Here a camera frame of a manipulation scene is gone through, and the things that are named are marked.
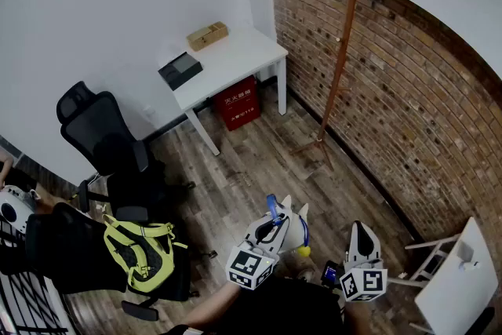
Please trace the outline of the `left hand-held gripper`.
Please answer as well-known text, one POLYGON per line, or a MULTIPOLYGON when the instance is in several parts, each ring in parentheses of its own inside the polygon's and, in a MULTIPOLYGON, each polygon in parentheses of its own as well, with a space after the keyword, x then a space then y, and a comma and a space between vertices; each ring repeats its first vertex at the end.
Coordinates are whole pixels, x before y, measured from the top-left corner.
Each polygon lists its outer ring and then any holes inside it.
POLYGON ((246 230, 245 240, 231 250, 226 263, 227 280, 243 289, 256 289, 262 284, 279 262, 278 252, 289 223, 290 219, 284 213, 275 219, 271 213, 265 213, 252 222, 246 230))

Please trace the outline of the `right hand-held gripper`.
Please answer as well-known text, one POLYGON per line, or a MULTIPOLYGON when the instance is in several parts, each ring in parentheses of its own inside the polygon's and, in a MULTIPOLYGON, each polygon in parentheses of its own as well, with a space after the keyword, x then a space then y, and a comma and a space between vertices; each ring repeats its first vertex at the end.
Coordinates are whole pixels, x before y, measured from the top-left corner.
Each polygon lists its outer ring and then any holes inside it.
MULTIPOLYGON (((356 220, 351 227, 346 260, 358 260, 365 256, 377 259, 381 254, 380 240, 373 230, 356 220)), ((346 302, 370 302, 387 291, 387 269, 381 259, 356 264, 340 277, 340 285, 346 302)))

